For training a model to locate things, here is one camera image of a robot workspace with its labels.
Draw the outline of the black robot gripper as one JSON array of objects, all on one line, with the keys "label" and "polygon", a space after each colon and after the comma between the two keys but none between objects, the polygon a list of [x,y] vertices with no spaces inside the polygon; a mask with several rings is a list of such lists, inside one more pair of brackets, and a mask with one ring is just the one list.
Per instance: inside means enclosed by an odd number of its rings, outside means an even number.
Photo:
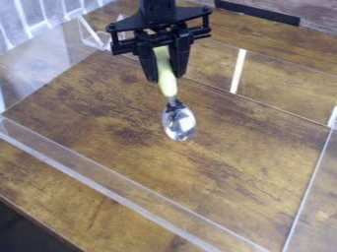
[{"label": "black robot gripper", "polygon": [[182,78],[194,40],[211,36],[210,15],[210,7],[179,7],[175,0],[139,0],[138,11],[106,27],[112,38],[112,53],[136,53],[144,77],[157,83],[153,47],[169,45],[174,74]]}]

